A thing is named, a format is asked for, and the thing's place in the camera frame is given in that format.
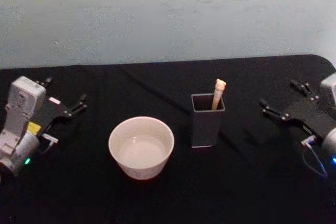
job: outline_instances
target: black table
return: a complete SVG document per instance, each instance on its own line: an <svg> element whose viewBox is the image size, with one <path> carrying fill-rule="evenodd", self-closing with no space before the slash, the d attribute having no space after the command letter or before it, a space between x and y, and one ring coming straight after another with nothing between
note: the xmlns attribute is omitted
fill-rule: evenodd
<svg viewBox="0 0 336 224"><path fill-rule="evenodd" d="M334 71L314 55L2 70L0 98L19 76L52 76L49 95L72 105L87 93L88 109L51 128L58 146L0 188L1 223L336 223L336 166L324 158L327 180L308 170L298 145L306 135L262 117L258 104L284 109L299 98L290 79L318 91ZM228 83L219 144L191 149L190 95L212 92L216 78ZM165 169L145 182L108 150L112 129L139 115L175 135Z"/></svg>

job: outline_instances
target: green led light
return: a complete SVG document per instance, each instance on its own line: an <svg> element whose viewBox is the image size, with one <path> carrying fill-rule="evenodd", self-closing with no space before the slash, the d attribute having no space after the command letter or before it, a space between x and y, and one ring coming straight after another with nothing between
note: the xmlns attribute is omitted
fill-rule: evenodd
<svg viewBox="0 0 336 224"><path fill-rule="evenodd" d="M25 165L28 165L30 163L30 158L26 159Z"/></svg>

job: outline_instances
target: bowl rim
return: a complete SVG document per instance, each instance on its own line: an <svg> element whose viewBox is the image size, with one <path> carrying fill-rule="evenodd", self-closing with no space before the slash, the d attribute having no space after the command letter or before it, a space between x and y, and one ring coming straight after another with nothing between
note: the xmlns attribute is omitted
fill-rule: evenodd
<svg viewBox="0 0 336 224"><path fill-rule="evenodd" d="M133 121L133 120L151 120L151 121L155 121L157 123L160 123L162 124L169 132L171 138L172 138L172 145L168 151L168 153L164 156L164 158L158 162L157 164L154 164L154 165L151 165L149 167L145 167L145 168L137 168L137 167L131 167L131 166L128 166L128 165L125 165L123 162L121 162L117 157L115 157L115 155L113 154L113 151L112 151L112 148L111 148L111 143L112 143L112 137L113 137L113 134L115 133L116 129L119 128L121 125L123 124L126 124L126 123L129 123L130 121ZM169 158L169 156L172 154L173 152L173 149L174 149L174 146L175 146L175 138L174 138L174 134L172 132L172 130L169 128L169 126L167 124L165 124L164 122L162 122L161 120L159 119L156 119L156 118L152 118L150 116L136 116L136 117L133 117L133 118L129 118L129 119L126 119L125 121L119 123L114 129L113 131L111 132L110 134L110 137L109 137L109 142L108 142L108 145L109 145L109 151L110 151L110 154L111 156L114 158L115 161L117 161L119 164L127 167L127 168L131 168L131 169L137 169L137 170L144 170L144 169L149 169L149 168L153 168L153 167L156 167L160 164L162 164L165 160L167 160Z"/></svg>

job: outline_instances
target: yellow label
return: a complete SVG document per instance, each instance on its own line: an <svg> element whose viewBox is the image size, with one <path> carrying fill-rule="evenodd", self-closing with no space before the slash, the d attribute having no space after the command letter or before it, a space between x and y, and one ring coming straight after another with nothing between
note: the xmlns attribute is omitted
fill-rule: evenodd
<svg viewBox="0 0 336 224"><path fill-rule="evenodd" d="M29 124L28 124L28 130L30 132L32 132L34 135L36 135L39 132L40 129L41 129L40 125L38 125L36 123L29 122Z"/></svg>

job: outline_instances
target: gray container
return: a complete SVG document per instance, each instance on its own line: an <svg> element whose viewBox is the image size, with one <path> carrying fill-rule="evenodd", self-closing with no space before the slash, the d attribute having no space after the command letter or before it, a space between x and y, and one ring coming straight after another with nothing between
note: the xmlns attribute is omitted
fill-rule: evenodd
<svg viewBox="0 0 336 224"><path fill-rule="evenodd" d="M209 147L217 144L225 107L220 99L217 110L211 110L213 93L192 94L193 103L191 147Z"/></svg>

